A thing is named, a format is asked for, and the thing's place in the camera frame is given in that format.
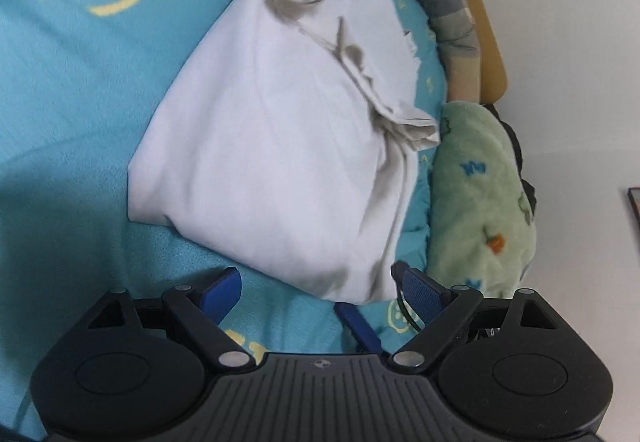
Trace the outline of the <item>white t-shirt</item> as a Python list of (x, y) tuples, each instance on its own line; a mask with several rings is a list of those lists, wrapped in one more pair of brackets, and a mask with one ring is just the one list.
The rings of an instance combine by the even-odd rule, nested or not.
[(303, 292), (366, 304), (439, 141), (393, 0), (233, 0), (128, 167), (128, 216)]

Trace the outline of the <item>green fleece blanket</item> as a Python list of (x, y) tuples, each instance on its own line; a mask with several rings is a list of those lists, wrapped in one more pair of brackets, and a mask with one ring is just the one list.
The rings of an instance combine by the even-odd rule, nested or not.
[(444, 106), (440, 135), (426, 272), (446, 287), (508, 298), (537, 243), (509, 137), (485, 106), (469, 102)]

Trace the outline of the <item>black clothing pile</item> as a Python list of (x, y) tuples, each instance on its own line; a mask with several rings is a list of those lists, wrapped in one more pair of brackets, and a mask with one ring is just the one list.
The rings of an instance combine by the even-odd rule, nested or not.
[(530, 184), (528, 181), (526, 181), (522, 177), (524, 160), (523, 160), (523, 152), (522, 152), (520, 140), (518, 139), (518, 136), (516, 135), (514, 129), (510, 126), (510, 124), (507, 124), (505, 121), (502, 120), (494, 104), (486, 104), (485, 108), (486, 110), (489, 110), (491, 112), (491, 115), (494, 116), (500, 122), (500, 124), (502, 125), (502, 128), (506, 132), (506, 135), (509, 137), (509, 140), (513, 148), (516, 168), (518, 169), (518, 176), (520, 177), (521, 186), (523, 188), (524, 195), (526, 196), (526, 199), (528, 201), (528, 206), (530, 209), (529, 211), (530, 218), (528, 220), (531, 221), (533, 220), (533, 217), (535, 217), (535, 211), (537, 207), (537, 197), (536, 197), (536, 190), (533, 187), (533, 185)]

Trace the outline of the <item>tan padded headboard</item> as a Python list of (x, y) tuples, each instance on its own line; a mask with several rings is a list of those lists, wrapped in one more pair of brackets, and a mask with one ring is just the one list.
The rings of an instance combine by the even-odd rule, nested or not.
[(466, 0), (475, 20), (482, 60), (480, 61), (480, 95), (484, 104), (495, 104), (508, 88), (508, 77), (494, 30), (483, 0)]

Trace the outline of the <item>teal printed bed sheet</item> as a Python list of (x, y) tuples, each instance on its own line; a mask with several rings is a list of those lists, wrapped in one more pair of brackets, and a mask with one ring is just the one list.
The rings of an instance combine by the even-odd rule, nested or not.
[(44, 431), (29, 379), (107, 290), (138, 297), (228, 260), (132, 223), (127, 166), (231, 0), (1, 0), (1, 436)]

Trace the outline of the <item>striped pillow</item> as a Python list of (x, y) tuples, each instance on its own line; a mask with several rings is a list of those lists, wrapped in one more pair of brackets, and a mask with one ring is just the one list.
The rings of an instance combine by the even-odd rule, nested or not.
[(449, 102), (480, 102), (480, 42), (466, 0), (418, 0), (435, 35)]

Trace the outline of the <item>framed wall picture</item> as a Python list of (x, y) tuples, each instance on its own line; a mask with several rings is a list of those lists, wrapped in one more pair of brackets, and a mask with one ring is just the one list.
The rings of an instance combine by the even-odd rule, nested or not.
[(640, 225), (640, 188), (628, 188), (627, 197), (638, 225)]

